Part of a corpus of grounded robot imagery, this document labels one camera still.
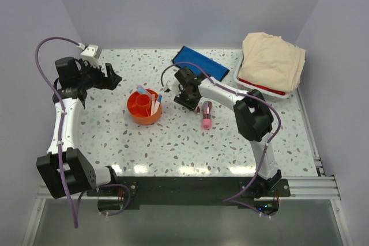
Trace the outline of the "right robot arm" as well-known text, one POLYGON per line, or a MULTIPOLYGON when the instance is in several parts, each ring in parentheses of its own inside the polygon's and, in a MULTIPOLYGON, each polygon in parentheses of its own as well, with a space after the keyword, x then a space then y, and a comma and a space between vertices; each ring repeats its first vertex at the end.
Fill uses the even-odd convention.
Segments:
POLYGON ((272 140, 281 128, 277 111, 258 90, 245 91, 218 82, 204 73, 196 75, 188 67, 175 73, 174 102, 193 111, 200 99, 215 101, 234 112, 239 134, 249 141, 256 162, 255 176, 242 192, 257 190, 269 196, 277 189, 281 171, 276 163, 272 140))

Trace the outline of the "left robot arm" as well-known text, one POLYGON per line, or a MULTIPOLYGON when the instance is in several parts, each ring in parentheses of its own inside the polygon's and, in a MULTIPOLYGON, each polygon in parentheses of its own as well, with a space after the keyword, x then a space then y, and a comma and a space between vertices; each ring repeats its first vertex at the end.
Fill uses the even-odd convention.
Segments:
POLYGON ((106 195, 119 190, 119 181, 111 166, 94 168, 79 149, 79 127, 91 88, 114 90, 122 78, 112 64, 92 67, 87 61, 65 57, 55 62, 58 79, 52 100, 56 119, 50 147, 39 157, 36 167, 55 199, 99 187, 106 195))

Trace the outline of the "blue cap white pen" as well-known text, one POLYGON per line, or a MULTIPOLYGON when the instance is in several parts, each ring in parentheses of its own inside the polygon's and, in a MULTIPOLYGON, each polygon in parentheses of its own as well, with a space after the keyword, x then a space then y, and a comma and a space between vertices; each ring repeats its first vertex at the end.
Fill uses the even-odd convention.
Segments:
POLYGON ((162 95, 156 96, 156 102, 155 102, 155 113, 159 110, 160 104, 161 104, 162 95))

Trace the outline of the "orange round organizer container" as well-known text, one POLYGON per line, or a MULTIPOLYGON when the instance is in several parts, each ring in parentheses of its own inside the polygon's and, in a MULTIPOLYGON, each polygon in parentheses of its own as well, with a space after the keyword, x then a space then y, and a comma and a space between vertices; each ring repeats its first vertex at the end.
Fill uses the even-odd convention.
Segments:
MULTIPOLYGON (((149 92, 154 93, 156 96, 159 94, 154 90, 147 89, 149 92)), ((160 104, 159 110, 152 116, 150 116, 151 96, 147 94, 140 94, 137 91, 133 92, 127 100, 127 109, 132 119, 139 125, 150 125, 156 123, 162 114, 162 105, 160 104)))

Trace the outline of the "orange cap white pen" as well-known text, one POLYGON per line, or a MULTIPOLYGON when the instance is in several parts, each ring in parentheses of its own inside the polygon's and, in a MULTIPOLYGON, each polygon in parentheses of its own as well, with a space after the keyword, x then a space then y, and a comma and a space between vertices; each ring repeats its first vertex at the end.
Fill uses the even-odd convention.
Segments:
POLYGON ((151 105, 150 105, 150 116, 155 114, 155 102, 156 102, 156 95, 152 94, 151 105))

